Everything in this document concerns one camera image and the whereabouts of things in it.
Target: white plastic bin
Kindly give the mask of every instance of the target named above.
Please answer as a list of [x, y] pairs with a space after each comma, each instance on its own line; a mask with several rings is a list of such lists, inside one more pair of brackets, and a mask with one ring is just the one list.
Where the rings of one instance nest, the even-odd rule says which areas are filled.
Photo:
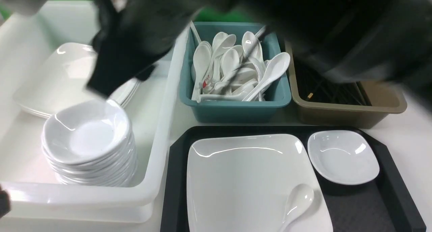
[[11, 16], [0, 27], [0, 184], [12, 199], [7, 216], [142, 223], [151, 217], [169, 148], [188, 29], [126, 106], [139, 169], [133, 187], [59, 184], [41, 151], [43, 118], [22, 112], [13, 93], [60, 45], [88, 44], [96, 34], [88, 1], [51, 1], [31, 18]]

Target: teal plastic bin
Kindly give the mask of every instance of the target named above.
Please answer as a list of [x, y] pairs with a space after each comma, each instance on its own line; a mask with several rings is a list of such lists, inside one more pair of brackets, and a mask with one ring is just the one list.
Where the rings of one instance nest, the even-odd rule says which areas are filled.
[[[227, 23], [227, 22], [197, 22], [196, 30], [201, 40], [210, 44], [218, 32], [235, 34], [236, 45], [242, 42], [243, 34], [247, 31], [256, 33], [262, 25], [256, 23]], [[180, 77], [179, 95], [180, 100], [187, 106], [192, 107], [193, 113], [199, 122], [203, 123], [257, 123], [267, 122], [279, 108], [288, 105], [291, 101], [290, 84], [287, 75], [273, 82], [265, 92], [267, 101], [202, 101], [197, 103], [190, 98], [193, 91], [193, 80], [190, 75], [193, 53], [198, 43], [192, 32], [189, 32], [185, 59]], [[270, 60], [280, 53], [276, 34], [265, 37], [262, 42], [264, 60]]]

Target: hand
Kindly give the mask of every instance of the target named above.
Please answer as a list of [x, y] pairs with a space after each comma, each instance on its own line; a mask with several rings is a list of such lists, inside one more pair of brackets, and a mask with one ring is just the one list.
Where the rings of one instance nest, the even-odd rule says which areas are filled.
[[10, 198], [6, 191], [0, 186], [0, 218], [10, 212]]

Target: small square dish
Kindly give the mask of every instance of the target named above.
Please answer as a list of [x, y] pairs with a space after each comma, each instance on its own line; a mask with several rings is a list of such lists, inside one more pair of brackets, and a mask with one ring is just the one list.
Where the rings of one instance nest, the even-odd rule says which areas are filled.
[[186, 198], [191, 232], [262, 232], [281, 227], [298, 184], [315, 200], [291, 232], [333, 232], [327, 205], [301, 141], [290, 134], [202, 139], [188, 155]]
[[360, 134], [329, 130], [312, 134], [307, 141], [310, 161], [329, 181], [360, 185], [375, 179], [380, 171], [372, 148]]

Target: black tray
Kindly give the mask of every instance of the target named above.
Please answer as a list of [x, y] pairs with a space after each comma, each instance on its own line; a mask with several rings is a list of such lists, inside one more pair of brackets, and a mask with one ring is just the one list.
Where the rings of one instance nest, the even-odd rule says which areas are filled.
[[314, 132], [342, 129], [362, 135], [380, 166], [378, 177], [367, 184], [332, 183], [316, 171], [334, 232], [425, 232], [426, 225], [406, 189], [387, 147], [353, 127], [329, 126], [196, 126], [170, 149], [161, 232], [189, 232], [186, 204], [186, 170], [190, 146], [197, 140], [261, 134], [292, 134], [304, 147]]

